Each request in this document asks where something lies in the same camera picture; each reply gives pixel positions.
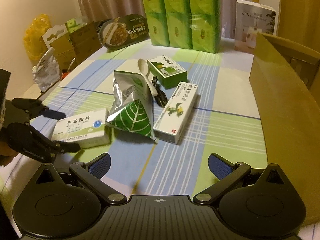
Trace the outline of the person's left hand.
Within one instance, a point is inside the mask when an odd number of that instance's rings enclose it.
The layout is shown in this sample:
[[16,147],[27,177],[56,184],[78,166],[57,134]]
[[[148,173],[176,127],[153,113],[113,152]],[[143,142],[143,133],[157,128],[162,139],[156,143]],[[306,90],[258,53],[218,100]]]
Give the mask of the person's left hand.
[[7,166],[18,155],[18,152],[11,149],[8,144],[1,140],[0,142],[0,166]]

